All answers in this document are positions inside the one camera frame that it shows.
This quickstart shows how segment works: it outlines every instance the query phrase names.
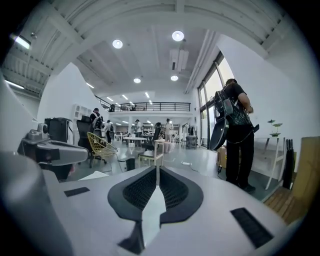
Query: white column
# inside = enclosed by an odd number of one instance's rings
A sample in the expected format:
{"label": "white column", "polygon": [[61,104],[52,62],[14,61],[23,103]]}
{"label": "white column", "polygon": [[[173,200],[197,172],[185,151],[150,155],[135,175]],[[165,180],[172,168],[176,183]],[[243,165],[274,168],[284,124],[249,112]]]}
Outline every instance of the white column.
{"label": "white column", "polygon": [[132,127],[132,116],[129,116],[129,124],[128,124],[128,132],[131,133],[131,127]]}

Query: black pants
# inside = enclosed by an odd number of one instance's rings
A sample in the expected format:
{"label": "black pants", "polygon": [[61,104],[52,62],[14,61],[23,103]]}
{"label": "black pants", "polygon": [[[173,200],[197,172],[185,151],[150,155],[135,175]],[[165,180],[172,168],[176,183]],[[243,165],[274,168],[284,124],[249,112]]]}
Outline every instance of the black pants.
{"label": "black pants", "polygon": [[[248,185],[248,177],[254,160],[254,132],[242,141],[252,131],[251,125],[231,126],[227,132],[226,142],[226,180],[241,187]],[[239,149],[241,149],[241,164],[239,169]]]}
{"label": "black pants", "polygon": [[[142,134],[142,132],[137,132],[135,136],[136,136],[137,138],[141,138],[141,134]],[[136,143],[137,143],[137,145],[138,145],[139,147],[141,147],[141,140],[137,141]]]}
{"label": "black pants", "polygon": [[106,131],[106,141],[108,143],[111,143],[111,137],[110,137],[110,131],[109,130]]}

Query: potted plant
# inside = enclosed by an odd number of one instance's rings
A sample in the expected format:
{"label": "potted plant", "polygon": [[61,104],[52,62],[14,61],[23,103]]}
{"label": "potted plant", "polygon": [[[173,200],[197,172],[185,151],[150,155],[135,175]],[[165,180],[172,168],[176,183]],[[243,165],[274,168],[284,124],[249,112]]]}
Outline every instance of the potted plant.
{"label": "potted plant", "polygon": [[271,124],[271,132],[270,135],[272,137],[278,137],[281,133],[279,132],[279,127],[282,126],[283,124],[282,123],[275,123],[275,120],[269,120],[268,123]]}

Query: window frame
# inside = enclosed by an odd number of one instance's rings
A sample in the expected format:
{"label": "window frame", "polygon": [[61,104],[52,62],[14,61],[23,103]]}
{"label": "window frame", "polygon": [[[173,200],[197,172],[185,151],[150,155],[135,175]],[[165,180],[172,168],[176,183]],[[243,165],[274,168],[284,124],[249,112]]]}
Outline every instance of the window frame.
{"label": "window frame", "polygon": [[226,84],[226,81],[224,81],[223,77],[222,77],[222,73],[219,69],[219,65],[220,63],[223,61],[224,59],[224,55],[222,54],[222,52],[220,51],[217,55],[217,57],[215,58],[215,60],[213,61],[209,71],[206,73],[206,75],[204,76],[203,80],[201,81],[200,85],[198,86],[198,97],[199,97],[199,105],[202,104],[202,101],[201,101],[201,93],[200,91],[202,89],[204,89],[204,96],[205,96],[205,104],[203,106],[200,106],[200,141],[202,139],[202,115],[203,115],[203,111],[206,110],[206,120],[207,120],[207,146],[206,146],[206,149],[208,150],[209,149],[209,144],[210,144],[210,115],[209,115],[209,108],[213,107],[214,106],[214,101],[213,101],[213,98],[211,100],[208,101],[208,97],[207,97],[207,89],[206,89],[206,84],[207,82],[209,81],[209,79],[211,78],[211,76],[214,74],[215,71],[218,72],[218,75],[219,75],[219,78],[220,78],[220,81],[221,81],[221,84],[222,84],[222,88],[224,88],[225,84]]}

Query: wicker chair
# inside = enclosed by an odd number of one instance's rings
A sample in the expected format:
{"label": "wicker chair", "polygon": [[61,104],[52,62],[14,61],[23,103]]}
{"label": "wicker chair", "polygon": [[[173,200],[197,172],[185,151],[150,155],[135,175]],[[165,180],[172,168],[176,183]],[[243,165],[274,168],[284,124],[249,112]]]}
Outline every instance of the wicker chair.
{"label": "wicker chair", "polygon": [[92,148],[92,154],[93,154],[93,163],[90,163],[90,168],[92,168],[95,158],[96,157],[101,157],[102,160],[104,160],[107,157],[115,155],[116,158],[118,159],[117,155],[117,148],[106,142],[103,138],[93,134],[92,132],[87,132],[86,133]]}

